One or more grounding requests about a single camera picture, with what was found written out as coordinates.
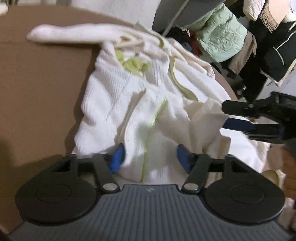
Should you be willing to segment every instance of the white stripe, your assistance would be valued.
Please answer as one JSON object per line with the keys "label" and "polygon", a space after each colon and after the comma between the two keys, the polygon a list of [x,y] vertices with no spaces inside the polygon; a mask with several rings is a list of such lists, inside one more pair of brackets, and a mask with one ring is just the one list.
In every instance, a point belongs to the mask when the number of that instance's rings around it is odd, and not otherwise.
{"label": "white stripe", "polygon": [[279,53],[279,51],[278,51],[275,47],[273,47],[273,48],[274,48],[275,51],[279,54],[279,56],[280,56],[280,58],[281,58],[281,61],[282,61],[283,65],[285,65],[284,59],[283,59],[283,57],[281,56],[281,54]]}
{"label": "white stripe", "polygon": [[291,33],[291,35],[289,36],[289,38],[288,38],[285,42],[283,42],[280,46],[278,46],[276,49],[278,50],[278,49],[279,49],[284,43],[288,42],[289,39],[290,39],[290,37],[291,37],[294,33],[296,33],[296,30],[295,30],[293,33]]}

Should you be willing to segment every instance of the metal screw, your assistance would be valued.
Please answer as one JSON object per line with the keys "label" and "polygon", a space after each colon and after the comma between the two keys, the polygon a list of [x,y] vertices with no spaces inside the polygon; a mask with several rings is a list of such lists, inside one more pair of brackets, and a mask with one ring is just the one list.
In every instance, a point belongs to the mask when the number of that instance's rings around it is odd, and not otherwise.
{"label": "metal screw", "polygon": [[117,189],[117,185],[115,183],[106,183],[103,185],[103,189],[106,191],[115,191]]}
{"label": "metal screw", "polygon": [[196,191],[198,189],[198,185],[195,183],[186,183],[184,188],[188,191]]}

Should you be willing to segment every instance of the gray gripper base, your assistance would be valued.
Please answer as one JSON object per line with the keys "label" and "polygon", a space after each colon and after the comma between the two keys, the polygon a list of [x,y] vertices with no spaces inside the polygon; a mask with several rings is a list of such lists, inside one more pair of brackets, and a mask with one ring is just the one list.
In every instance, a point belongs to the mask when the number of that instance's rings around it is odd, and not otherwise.
{"label": "gray gripper base", "polygon": [[198,196],[175,185],[125,185],[103,195],[84,217],[60,226],[24,222],[13,241],[288,241],[275,221],[256,226],[228,223],[209,212]]}

